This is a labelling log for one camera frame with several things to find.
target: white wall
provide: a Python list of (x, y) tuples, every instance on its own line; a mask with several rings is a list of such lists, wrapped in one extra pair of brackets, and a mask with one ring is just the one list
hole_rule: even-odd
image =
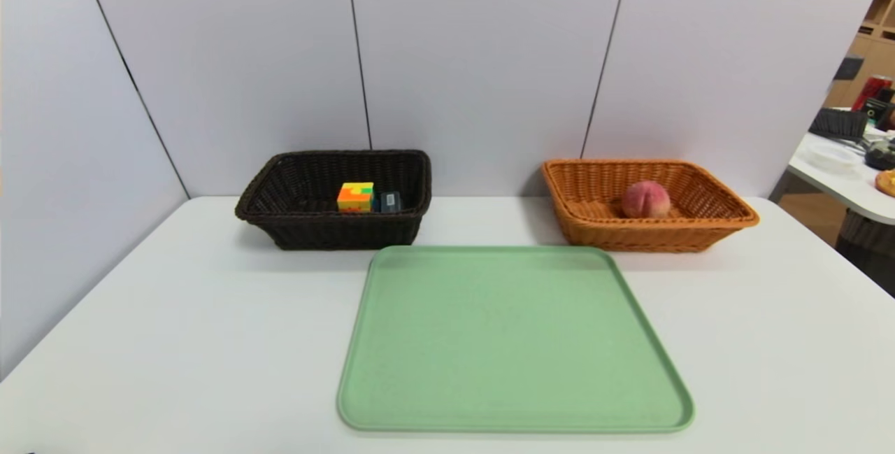
[(99, 0), (191, 196), (274, 154), (370, 148), (351, 0)]
[(545, 190), (578, 157), (617, 0), (355, 0), (374, 148), (421, 148), (436, 195)]
[(585, 157), (702, 164), (765, 196), (871, 0), (622, 0)]
[(6, 376), (185, 193), (94, 0), (3, 0), (3, 115)]

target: floor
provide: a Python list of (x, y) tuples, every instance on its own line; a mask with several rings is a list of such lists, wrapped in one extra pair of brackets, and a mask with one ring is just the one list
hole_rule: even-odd
[(845, 206), (826, 193), (789, 193), (780, 199), (780, 208), (808, 227), (831, 246), (845, 218)]

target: pastry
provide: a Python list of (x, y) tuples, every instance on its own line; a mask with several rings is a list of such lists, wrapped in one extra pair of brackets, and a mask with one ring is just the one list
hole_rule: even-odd
[(876, 174), (876, 190), (895, 197), (895, 169)]

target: black object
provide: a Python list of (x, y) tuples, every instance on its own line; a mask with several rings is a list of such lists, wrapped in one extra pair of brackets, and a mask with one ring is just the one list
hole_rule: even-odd
[(895, 227), (862, 217), (851, 209), (836, 239), (836, 250), (895, 297)]
[(885, 148), (870, 147), (864, 154), (864, 164), (880, 171), (895, 169), (895, 139), (889, 141)]
[(861, 70), (861, 66), (863, 65), (864, 57), (850, 53), (842, 59), (840, 68), (837, 69), (836, 76), (834, 76), (833, 79), (854, 79), (854, 77), (857, 77), (857, 72)]
[[(340, 213), (342, 183), (405, 194), (400, 213)], [(432, 198), (431, 162), (419, 150), (303, 151), (276, 155), (249, 183), (236, 217), (284, 250), (378, 250), (410, 244)]]
[(876, 93), (876, 96), (873, 96), (873, 99), (882, 101), (883, 103), (889, 103), (892, 102), (892, 97), (895, 97), (895, 88), (883, 87)]
[(864, 138), (866, 126), (866, 113), (821, 108), (808, 131), (824, 138), (860, 141)]
[(396, 213), (401, 210), (401, 194), (385, 192), (380, 196), (380, 210), (383, 213)]
[(864, 101), (864, 105), (861, 106), (861, 113), (866, 113), (867, 119), (874, 120), (877, 129), (879, 129), (879, 126), (884, 125), (892, 114), (892, 105), (869, 97)]

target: black basket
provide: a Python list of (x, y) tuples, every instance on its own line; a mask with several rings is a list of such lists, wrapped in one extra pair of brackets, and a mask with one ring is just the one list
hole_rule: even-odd
[[(398, 192), (402, 211), (341, 213), (342, 183)], [(432, 198), (429, 157), (418, 150), (301, 151), (276, 155), (249, 183), (236, 217), (284, 250), (378, 250), (410, 244)]]
[(808, 131), (824, 138), (860, 141), (867, 127), (867, 113), (821, 108)]

